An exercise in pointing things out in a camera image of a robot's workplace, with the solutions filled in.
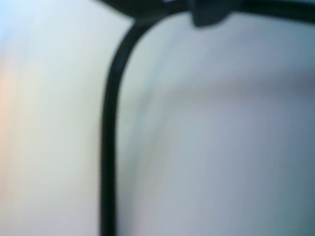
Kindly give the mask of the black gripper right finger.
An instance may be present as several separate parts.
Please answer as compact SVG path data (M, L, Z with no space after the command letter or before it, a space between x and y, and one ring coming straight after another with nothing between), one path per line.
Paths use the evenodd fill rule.
M210 4L210 25L217 24L229 14L228 0L212 0Z

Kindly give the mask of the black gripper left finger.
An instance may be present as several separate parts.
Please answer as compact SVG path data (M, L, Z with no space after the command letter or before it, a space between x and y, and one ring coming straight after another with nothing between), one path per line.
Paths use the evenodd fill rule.
M209 17L207 16L208 10L209 10L208 0L190 1L190 11L195 26L207 26L209 24Z

